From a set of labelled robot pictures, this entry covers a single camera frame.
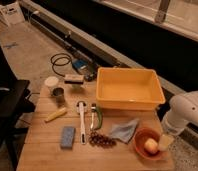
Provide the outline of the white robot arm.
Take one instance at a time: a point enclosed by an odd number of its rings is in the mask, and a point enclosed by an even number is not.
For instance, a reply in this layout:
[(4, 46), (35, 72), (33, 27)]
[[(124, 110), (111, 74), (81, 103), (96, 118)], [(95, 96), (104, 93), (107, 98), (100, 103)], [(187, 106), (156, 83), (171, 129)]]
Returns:
[(158, 142), (161, 152), (168, 149), (174, 137), (180, 135), (188, 123), (198, 127), (198, 91), (174, 95), (169, 106), (161, 121), (163, 133)]

